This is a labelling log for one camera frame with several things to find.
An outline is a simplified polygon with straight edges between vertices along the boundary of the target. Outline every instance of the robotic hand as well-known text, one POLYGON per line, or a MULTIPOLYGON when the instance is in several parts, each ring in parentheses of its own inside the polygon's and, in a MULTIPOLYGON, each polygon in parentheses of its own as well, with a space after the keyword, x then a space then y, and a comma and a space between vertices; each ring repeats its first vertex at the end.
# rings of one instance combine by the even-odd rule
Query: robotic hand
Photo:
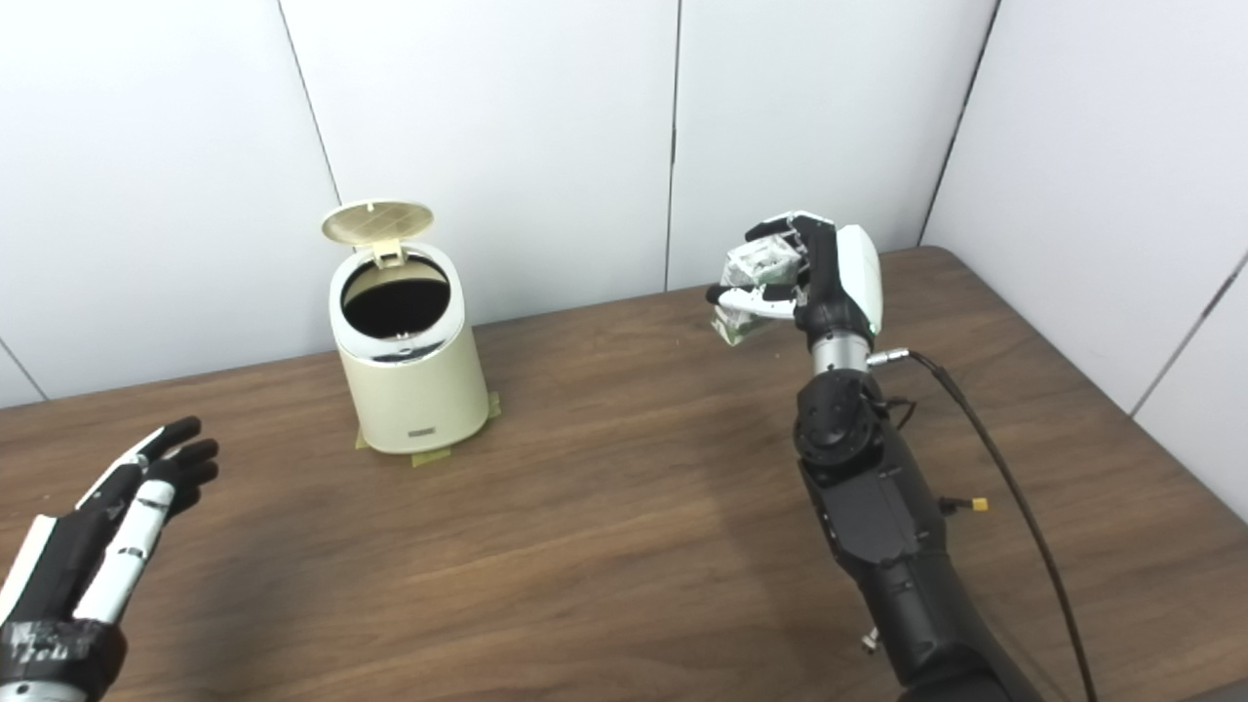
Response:
MULTIPOLYGON (((945 518, 889 418, 872 366, 882 317, 880 262, 857 226, 809 212, 768 220, 746 240, 782 236, 805 257, 795 285, 716 285, 728 310, 792 319, 806 334, 814 378, 797 393, 799 466, 837 565, 857 583, 904 702, 1040 702, 997 643, 953 570, 945 518)), ((920 362, 924 358, 915 355, 920 362)))
POLYGON ((95 702, 126 657, 119 622, 173 516, 217 477, 200 420, 117 457, 62 517, 39 516, 0 588, 0 702, 95 702))

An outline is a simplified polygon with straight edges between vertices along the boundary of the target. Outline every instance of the black cable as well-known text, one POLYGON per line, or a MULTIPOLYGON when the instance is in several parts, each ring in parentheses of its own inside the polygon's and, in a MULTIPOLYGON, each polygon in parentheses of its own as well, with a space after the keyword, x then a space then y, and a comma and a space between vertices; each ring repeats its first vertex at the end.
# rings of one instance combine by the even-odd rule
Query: black cable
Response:
POLYGON ((1080 626, 1075 621, 1075 610, 1071 607, 1071 598, 1066 595, 1066 586, 1062 583, 1062 573, 1057 568, 1057 561, 1053 560, 1053 552, 1048 550, 1048 543, 1045 541, 1045 535, 1040 531, 1040 523, 1036 521, 1036 516, 1031 512, 1031 506, 1027 505, 1027 498, 1022 495, 1022 488, 1013 477, 1013 472, 1010 471, 1010 466, 1006 463, 1005 456, 1001 455, 1001 450, 997 448, 996 442, 988 436, 987 427, 980 421, 980 416, 975 413, 971 407, 971 402, 967 401, 966 396, 953 382, 953 377, 948 375, 943 367, 937 365, 935 361, 910 351, 910 357, 920 362, 931 371, 936 381, 941 383, 945 392, 948 392, 953 402, 961 407, 962 413, 966 418, 971 421, 971 426, 975 427, 975 433, 980 435, 980 441, 983 442, 983 447, 988 450, 992 456, 992 462, 997 465, 997 470, 1001 471, 1001 477, 1006 481, 1006 486, 1010 487, 1010 492, 1013 495, 1015 502, 1018 503, 1018 511, 1022 512, 1022 518, 1027 522, 1027 528, 1031 530, 1032 538, 1036 540, 1036 547, 1040 550, 1040 557, 1045 561, 1045 570, 1048 571, 1048 580, 1053 582, 1053 591, 1057 593, 1057 603, 1062 608, 1062 617, 1066 620, 1066 631, 1071 637, 1071 647, 1075 648, 1075 660, 1080 666, 1080 676, 1083 678, 1083 692, 1087 695, 1088 702, 1097 702, 1096 685, 1092 682, 1092 668, 1088 666, 1087 653, 1083 651, 1083 638, 1080 637, 1080 626))
POLYGON ((901 431, 906 426, 906 423, 910 421, 910 417, 915 416, 915 410, 919 408, 919 402, 916 400, 907 400, 905 403, 906 403, 906 413, 901 415, 901 420, 897 422, 896 426, 897 431, 901 431))
POLYGON ((877 406, 877 408, 885 412, 892 412, 897 407, 906 407, 906 413, 901 416, 901 421, 894 425, 897 431, 901 431, 901 427, 906 426, 910 417, 915 416, 915 408, 919 407, 919 402, 909 397, 889 397, 877 406))

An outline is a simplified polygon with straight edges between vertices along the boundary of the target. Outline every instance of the tape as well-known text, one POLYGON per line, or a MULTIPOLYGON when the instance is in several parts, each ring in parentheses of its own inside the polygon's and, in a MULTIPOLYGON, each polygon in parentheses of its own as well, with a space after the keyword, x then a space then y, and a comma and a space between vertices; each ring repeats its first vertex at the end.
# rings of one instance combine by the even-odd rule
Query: tape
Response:
MULTIPOLYGON (((498 392, 490 391, 489 393, 489 413, 485 415, 485 421, 493 420, 502 416, 503 402, 498 396, 498 392)), ((363 430, 356 431, 356 451, 361 448, 369 448, 368 442, 364 441, 363 430)), ((432 463, 433 461, 446 458, 451 455, 451 446, 443 448, 434 448, 433 451, 424 451, 422 453, 412 453, 412 467, 423 466, 426 463, 432 463)))

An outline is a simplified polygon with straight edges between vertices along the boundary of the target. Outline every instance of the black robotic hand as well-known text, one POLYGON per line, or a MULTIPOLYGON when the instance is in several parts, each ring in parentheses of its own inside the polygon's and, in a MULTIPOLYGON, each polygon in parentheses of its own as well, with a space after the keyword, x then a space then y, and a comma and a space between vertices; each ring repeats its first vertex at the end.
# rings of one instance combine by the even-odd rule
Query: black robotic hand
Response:
POLYGON ((39 516, 0 588, 0 702, 94 702, 126 655, 119 628, 163 526, 217 477, 186 417, 114 461, 61 517, 39 516))

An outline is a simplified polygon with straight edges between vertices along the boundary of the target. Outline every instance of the trash can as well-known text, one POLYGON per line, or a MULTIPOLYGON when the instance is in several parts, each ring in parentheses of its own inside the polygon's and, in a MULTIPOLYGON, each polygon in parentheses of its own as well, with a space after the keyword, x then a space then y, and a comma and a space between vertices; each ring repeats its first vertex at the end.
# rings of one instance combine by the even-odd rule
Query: trash can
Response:
POLYGON ((356 249, 329 284, 329 326, 361 435, 384 453, 462 441, 489 413, 456 267, 438 249, 403 241, 432 224, 423 205, 368 200, 321 225, 356 249))

